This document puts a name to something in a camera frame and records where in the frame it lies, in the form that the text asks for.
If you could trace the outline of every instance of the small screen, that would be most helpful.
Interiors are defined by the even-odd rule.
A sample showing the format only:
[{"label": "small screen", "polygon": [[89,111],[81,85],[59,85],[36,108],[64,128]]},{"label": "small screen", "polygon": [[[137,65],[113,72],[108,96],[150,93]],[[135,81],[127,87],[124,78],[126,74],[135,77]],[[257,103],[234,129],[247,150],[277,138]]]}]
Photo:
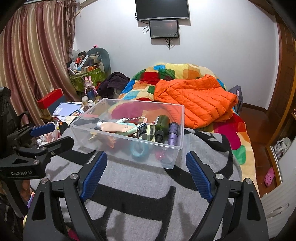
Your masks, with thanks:
[{"label": "small screen", "polygon": [[189,19],[187,0],[136,0],[138,21],[160,18]]},{"label": "small screen", "polygon": [[150,21],[150,36],[154,38],[178,38],[177,20],[155,20]]}]

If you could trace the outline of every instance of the gray blanket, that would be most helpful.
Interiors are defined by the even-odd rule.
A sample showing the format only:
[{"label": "gray blanket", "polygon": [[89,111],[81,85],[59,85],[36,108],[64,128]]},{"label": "gray blanket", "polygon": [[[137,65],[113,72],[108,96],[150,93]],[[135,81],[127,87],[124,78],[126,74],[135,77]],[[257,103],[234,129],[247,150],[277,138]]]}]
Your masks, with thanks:
[{"label": "gray blanket", "polygon": [[[63,134],[67,135],[75,140],[70,128]],[[208,206],[186,167],[185,156],[189,151],[195,151],[214,172],[231,180],[242,179],[239,164],[224,135],[190,129],[185,129],[184,147],[172,170],[108,157],[93,197],[85,202],[105,240],[189,240]],[[65,179],[78,172],[95,153],[75,145],[72,150],[52,158],[46,168],[47,177],[51,181]],[[32,180],[32,186],[37,188],[39,181]],[[71,227],[64,199],[61,206],[65,222]],[[230,200],[216,239],[226,234],[231,210]]]}]

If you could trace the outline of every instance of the pink crocs shoe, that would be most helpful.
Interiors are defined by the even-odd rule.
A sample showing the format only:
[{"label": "pink crocs shoe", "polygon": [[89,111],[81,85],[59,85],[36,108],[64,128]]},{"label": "pink crocs shoe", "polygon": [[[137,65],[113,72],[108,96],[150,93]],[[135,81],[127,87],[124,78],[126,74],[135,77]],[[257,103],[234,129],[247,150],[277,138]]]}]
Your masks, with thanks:
[{"label": "pink crocs shoe", "polygon": [[265,175],[265,177],[264,177],[264,183],[265,183],[265,186],[266,187],[269,187],[270,186],[270,184],[272,183],[273,178],[274,178],[274,169],[271,167],[268,170],[268,172]]}]

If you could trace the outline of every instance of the metal screw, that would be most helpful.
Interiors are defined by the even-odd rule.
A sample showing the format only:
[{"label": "metal screw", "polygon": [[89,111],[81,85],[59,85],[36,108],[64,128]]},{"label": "metal screw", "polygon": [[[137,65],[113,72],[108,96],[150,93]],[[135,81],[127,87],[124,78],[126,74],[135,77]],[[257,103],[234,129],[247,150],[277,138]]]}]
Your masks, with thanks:
[{"label": "metal screw", "polygon": [[252,184],[252,180],[249,179],[249,178],[246,178],[246,183],[247,183],[247,184]]},{"label": "metal screw", "polygon": [[42,179],[41,179],[41,183],[42,183],[42,184],[45,184],[45,183],[47,183],[47,182],[48,182],[48,178],[45,177],[45,178],[42,178]]},{"label": "metal screw", "polygon": [[75,180],[78,177],[77,173],[73,173],[70,175],[70,179]]},{"label": "metal screw", "polygon": [[224,178],[224,176],[221,173],[217,173],[216,178],[219,180],[222,180]]}]

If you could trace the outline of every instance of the purple bottle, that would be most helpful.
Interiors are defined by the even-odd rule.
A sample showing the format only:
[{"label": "purple bottle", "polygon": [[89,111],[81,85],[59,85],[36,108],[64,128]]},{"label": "purple bottle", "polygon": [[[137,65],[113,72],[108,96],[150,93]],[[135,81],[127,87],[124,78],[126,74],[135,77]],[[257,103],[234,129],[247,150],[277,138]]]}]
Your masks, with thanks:
[{"label": "purple bottle", "polygon": [[175,146],[177,144],[179,125],[176,122],[172,122],[168,129],[168,144]]}]

